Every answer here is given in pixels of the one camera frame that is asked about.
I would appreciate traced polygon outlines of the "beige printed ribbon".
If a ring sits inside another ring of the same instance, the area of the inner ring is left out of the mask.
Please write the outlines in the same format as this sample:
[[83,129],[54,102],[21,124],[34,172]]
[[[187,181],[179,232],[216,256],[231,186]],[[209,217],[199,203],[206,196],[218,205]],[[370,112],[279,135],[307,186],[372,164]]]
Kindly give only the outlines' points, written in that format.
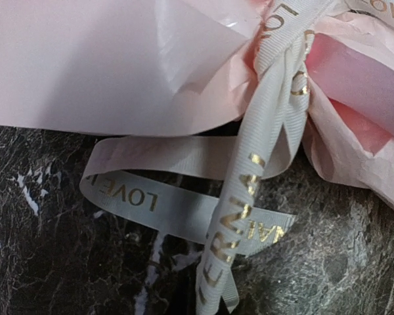
[[258,84],[231,140],[108,138],[80,189],[96,206],[204,245],[196,313],[234,308],[236,255],[272,240],[254,207],[263,179],[303,146],[319,175],[394,205],[394,1],[277,1],[259,30]]

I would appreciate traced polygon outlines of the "pink wrapping paper sheet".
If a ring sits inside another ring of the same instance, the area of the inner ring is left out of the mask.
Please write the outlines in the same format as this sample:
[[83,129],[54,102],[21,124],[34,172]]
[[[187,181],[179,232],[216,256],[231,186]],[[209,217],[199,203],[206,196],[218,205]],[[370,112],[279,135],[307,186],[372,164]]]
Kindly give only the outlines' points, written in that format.
[[179,137],[244,117],[277,1],[0,1],[0,125]]

